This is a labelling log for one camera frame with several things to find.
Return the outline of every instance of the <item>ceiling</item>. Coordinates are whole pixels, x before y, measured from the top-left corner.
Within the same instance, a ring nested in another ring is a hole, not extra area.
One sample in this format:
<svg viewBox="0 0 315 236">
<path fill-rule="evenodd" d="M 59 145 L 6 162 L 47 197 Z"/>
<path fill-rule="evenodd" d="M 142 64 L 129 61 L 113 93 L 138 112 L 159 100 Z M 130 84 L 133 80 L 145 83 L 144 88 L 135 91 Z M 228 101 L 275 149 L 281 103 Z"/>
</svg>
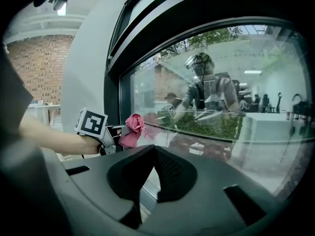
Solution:
<svg viewBox="0 0 315 236">
<path fill-rule="evenodd" d="M 69 0 L 65 16 L 58 16 L 48 0 L 40 7 L 30 4 L 20 11 L 7 28 L 3 42 L 9 44 L 29 37 L 75 35 L 86 16 L 100 0 Z"/>
</svg>

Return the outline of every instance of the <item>window frame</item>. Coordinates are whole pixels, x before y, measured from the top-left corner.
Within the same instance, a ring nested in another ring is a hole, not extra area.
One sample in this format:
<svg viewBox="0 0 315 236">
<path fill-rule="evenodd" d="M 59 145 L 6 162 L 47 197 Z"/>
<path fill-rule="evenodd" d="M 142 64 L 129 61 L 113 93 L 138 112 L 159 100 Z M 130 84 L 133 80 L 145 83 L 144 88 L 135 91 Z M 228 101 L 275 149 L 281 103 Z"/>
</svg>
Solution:
<svg viewBox="0 0 315 236">
<path fill-rule="evenodd" d="M 147 6 L 143 11 L 141 11 L 139 15 L 137 15 L 135 19 L 132 22 L 130 22 L 131 13 L 134 7 L 140 1 L 141 0 L 127 0 L 124 3 L 124 7 L 118 17 L 112 38 L 110 40 L 110 46 L 107 55 L 107 57 L 109 57 L 107 59 L 107 65 L 110 63 L 111 57 L 115 55 L 120 45 L 130 34 L 130 32 L 137 26 L 137 24 L 141 22 L 151 11 L 153 11 L 156 7 L 158 7 L 166 0 L 153 0 L 149 4 L 149 6 Z"/>
<path fill-rule="evenodd" d="M 110 62 L 107 64 L 106 70 L 108 73 L 105 74 L 104 79 L 104 99 L 106 99 L 104 101 L 104 112 L 111 117 L 108 120 L 109 124 L 122 124 L 127 116 L 127 114 L 124 114 L 125 117 L 122 115 L 123 103 L 131 104 L 131 99 L 126 101 L 125 95 L 128 95 L 129 92 L 128 90 L 124 90 L 124 85 L 128 83 L 128 76 L 130 77 L 132 70 L 138 64 L 160 50 L 189 36 L 209 30 L 215 30 L 224 26 L 264 24 L 296 30 L 305 36 L 306 41 L 312 39 L 311 36 L 313 30 L 305 27 L 305 24 L 308 24 L 308 19 L 303 18 L 303 15 L 299 14 L 299 11 L 296 13 L 292 11 L 292 8 L 288 6 L 288 4 L 291 4 L 290 0 L 250 1 L 252 2 L 250 8 L 249 6 L 241 6 L 230 13 L 226 11 L 227 9 L 231 9 L 229 6 L 227 6 L 227 8 L 218 8 L 218 14 L 221 18 L 214 18 L 207 15 L 204 20 L 199 20 L 197 22 L 184 21 L 183 26 L 181 27 L 171 25 L 171 30 L 166 33 L 164 31 L 159 31 L 161 25 L 166 22 L 166 19 L 172 18 L 173 20 L 180 20 L 182 11 L 193 11 L 193 9 L 197 9 L 198 6 L 202 4 L 202 0 L 165 0 L 141 18 L 135 27 L 132 29 L 130 28 L 130 31 L 125 30 L 122 33 L 125 34 L 125 36 L 122 38 L 121 35 L 120 43 L 116 43 L 117 49 L 112 53 L 113 55 Z M 156 38 L 152 43 L 146 45 L 145 48 L 138 50 L 137 46 L 143 44 L 144 40 L 149 39 L 151 32 L 155 33 Z M 311 52 L 307 53 L 304 57 L 305 61 L 310 65 L 308 66 L 308 69 L 312 69 L 312 64 L 314 64 L 310 53 Z M 309 77 L 310 81 L 313 81 L 314 73 L 310 72 Z M 306 181 L 307 179 L 308 181 L 311 181 L 312 179 L 311 167 L 313 167 L 313 165 L 315 165 L 314 156 L 311 158 L 304 177 L 291 193 L 289 200 L 293 197 L 296 199 L 303 198 L 303 195 L 305 195 L 305 192 L 308 190 Z M 143 200 L 146 200 L 146 204 L 143 205 L 149 208 L 149 210 L 152 210 L 155 202 L 154 197 L 144 189 L 141 190 L 141 195 L 144 197 Z"/>
</svg>

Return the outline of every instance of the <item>red brick wall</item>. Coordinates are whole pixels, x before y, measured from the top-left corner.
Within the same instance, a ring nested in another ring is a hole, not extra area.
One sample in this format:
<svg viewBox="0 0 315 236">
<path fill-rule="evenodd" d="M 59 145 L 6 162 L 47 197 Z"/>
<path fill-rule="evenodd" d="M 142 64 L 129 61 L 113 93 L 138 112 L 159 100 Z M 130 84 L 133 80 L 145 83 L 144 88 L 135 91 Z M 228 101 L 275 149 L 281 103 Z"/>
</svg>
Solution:
<svg viewBox="0 0 315 236">
<path fill-rule="evenodd" d="M 63 69 L 73 36 L 49 35 L 8 44 L 8 54 L 34 100 L 60 104 Z"/>
<path fill-rule="evenodd" d="M 164 98 L 170 92 L 173 92 L 179 98 L 185 96 L 189 83 L 171 70 L 168 70 L 162 65 L 156 65 L 155 78 L 155 100 L 164 101 Z"/>
</svg>

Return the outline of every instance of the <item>window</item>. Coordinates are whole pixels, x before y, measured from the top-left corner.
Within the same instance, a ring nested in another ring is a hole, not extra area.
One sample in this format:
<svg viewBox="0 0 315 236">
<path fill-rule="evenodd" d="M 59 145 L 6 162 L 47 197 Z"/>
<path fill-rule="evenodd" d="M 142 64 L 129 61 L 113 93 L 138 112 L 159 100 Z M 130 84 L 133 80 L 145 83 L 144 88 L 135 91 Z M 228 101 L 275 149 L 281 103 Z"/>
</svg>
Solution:
<svg viewBox="0 0 315 236">
<path fill-rule="evenodd" d="M 147 137 L 139 146 L 215 158 L 282 201 L 301 179 L 310 159 L 305 151 L 314 146 L 306 53 L 299 33 L 278 26 L 198 34 L 125 75 L 130 83 L 123 82 L 122 90 L 130 94 L 123 95 L 130 99 L 122 99 L 122 110 L 144 118 Z M 159 191 L 154 169 L 145 188 Z"/>
</svg>

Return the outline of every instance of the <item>pink towel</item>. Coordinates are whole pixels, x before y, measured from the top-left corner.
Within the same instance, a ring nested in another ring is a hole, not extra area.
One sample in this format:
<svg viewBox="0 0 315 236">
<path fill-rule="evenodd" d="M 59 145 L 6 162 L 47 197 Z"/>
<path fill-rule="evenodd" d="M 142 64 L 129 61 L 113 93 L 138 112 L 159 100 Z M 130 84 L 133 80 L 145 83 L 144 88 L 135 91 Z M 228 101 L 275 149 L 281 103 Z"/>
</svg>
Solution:
<svg viewBox="0 0 315 236">
<path fill-rule="evenodd" d="M 143 123 L 143 119 L 139 114 L 132 114 L 127 120 L 126 125 L 133 131 L 125 136 L 119 138 L 118 143 L 125 148 L 137 147 L 137 141 L 141 136 L 141 132 L 144 132 L 146 137 L 146 131 Z"/>
</svg>

